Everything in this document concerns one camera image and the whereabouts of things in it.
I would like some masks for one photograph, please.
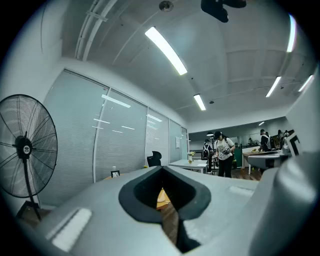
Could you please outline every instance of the white t-shirt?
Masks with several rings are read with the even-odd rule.
[[[226,160],[228,159],[229,157],[232,156],[232,153],[230,152],[229,154],[225,154],[225,152],[228,150],[228,149],[231,149],[235,144],[233,143],[233,141],[229,138],[226,138],[226,141],[225,139],[222,139],[221,141],[220,140],[217,140],[216,141],[216,146],[219,150],[219,155],[218,155],[218,158],[220,160]]]

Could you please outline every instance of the standing fan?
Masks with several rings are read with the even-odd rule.
[[[54,122],[35,98],[12,95],[0,102],[0,185],[10,195],[30,198],[48,184],[57,161]]]

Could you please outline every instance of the fan stand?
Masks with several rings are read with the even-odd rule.
[[[29,156],[30,156],[33,148],[32,148],[31,141],[27,138],[27,132],[25,132],[25,136],[19,136],[16,139],[15,146],[16,146],[18,157],[20,159],[22,159],[22,162],[23,162],[26,189],[28,190],[31,204],[33,206],[33,209],[35,211],[36,216],[38,217],[39,221],[41,221],[41,217],[40,217],[40,214],[39,214],[38,209],[36,207],[34,197],[32,196],[30,182],[29,182],[27,159],[29,159]]]

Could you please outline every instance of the ceiling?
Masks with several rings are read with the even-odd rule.
[[[316,68],[315,55],[297,26],[292,53],[286,53],[289,15],[270,0],[248,0],[247,6],[225,6],[229,22],[203,12],[201,0],[176,0],[170,12],[155,0],[118,0],[102,22],[87,61],[129,79],[188,122],[250,116],[260,109],[285,110]],[[101,13],[108,0],[101,5]],[[71,2],[63,34],[63,55],[75,56],[79,32],[92,0]],[[155,26],[184,63],[179,75],[145,32]],[[282,76],[269,98],[276,76]],[[194,94],[201,94],[201,111]]]

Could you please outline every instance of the black chair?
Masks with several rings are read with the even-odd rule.
[[[158,152],[158,151],[152,151],[153,153],[153,156],[148,156],[146,158],[146,160],[148,161],[148,165],[149,167],[152,167],[152,166],[161,166],[161,153]]]

